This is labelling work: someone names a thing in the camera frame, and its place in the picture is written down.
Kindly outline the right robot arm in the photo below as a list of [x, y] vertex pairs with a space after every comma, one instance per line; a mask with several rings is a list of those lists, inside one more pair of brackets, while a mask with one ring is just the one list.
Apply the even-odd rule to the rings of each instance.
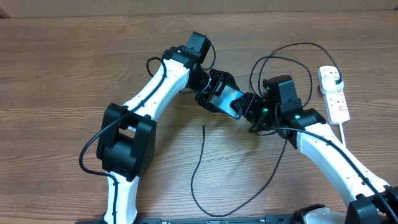
[[397, 188], [367, 169], [317, 110], [303, 108], [292, 77], [271, 78], [263, 86], [263, 95], [240, 95], [231, 101], [232, 109], [252, 123], [250, 132], [277, 131], [306, 155], [347, 207], [339, 213], [311, 205], [294, 212], [291, 223], [397, 223]]

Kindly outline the blue Samsung Galaxy smartphone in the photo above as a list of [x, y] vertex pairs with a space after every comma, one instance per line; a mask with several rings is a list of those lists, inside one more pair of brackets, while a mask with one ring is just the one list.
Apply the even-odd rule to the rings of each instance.
[[230, 115], [235, 119], [239, 119], [241, 115], [231, 107], [231, 102], [242, 97], [244, 93], [239, 90], [235, 90], [230, 86], [226, 85], [221, 92], [220, 96], [213, 95], [210, 99], [210, 103], [222, 113]]

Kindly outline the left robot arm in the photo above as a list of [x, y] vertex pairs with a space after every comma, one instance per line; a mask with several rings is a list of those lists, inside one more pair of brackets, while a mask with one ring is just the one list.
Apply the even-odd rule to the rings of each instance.
[[108, 180], [103, 223], [134, 223], [137, 218], [138, 183], [153, 160], [157, 120], [182, 89], [189, 88], [211, 112], [240, 117], [231, 107], [243, 95], [234, 78], [202, 67], [210, 48], [207, 36], [193, 32], [186, 45], [164, 51], [158, 71], [136, 96], [105, 109], [96, 150]]

